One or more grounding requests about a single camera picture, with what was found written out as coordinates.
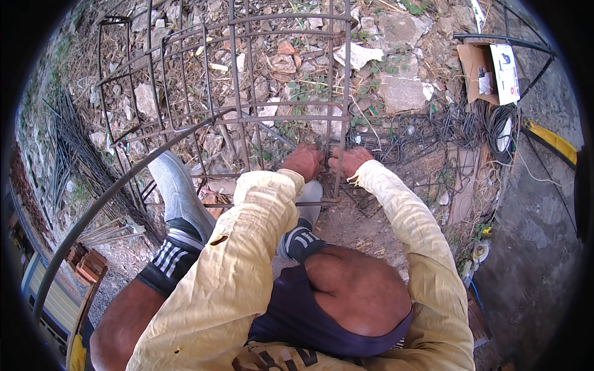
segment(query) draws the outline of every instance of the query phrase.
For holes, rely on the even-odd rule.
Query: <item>yellow long-sleeve shirt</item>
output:
[[[253,319],[266,312],[270,301],[276,245],[299,218],[295,198],[304,179],[282,169],[249,172],[238,179],[235,206],[221,215],[200,258],[143,332],[127,370],[257,370],[272,365],[289,370],[289,359],[297,369],[308,364],[308,370],[474,369],[466,292],[433,215],[379,162],[367,161],[355,176],[384,207],[410,263],[413,318],[404,349],[365,359],[361,367],[320,353],[312,364],[284,343],[244,346]]]

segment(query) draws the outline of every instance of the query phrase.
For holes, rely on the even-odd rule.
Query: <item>worker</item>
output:
[[[403,243],[406,287],[384,261],[316,236],[319,206],[295,206],[321,199],[323,160],[301,144],[279,171],[242,174],[216,222],[173,153],[150,163],[169,233],[105,311],[95,369],[474,369],[465,288],[429,209],[366,149],[344,151],[341,176],[377,197]],[[275,250],[299,265],[273,281]]]

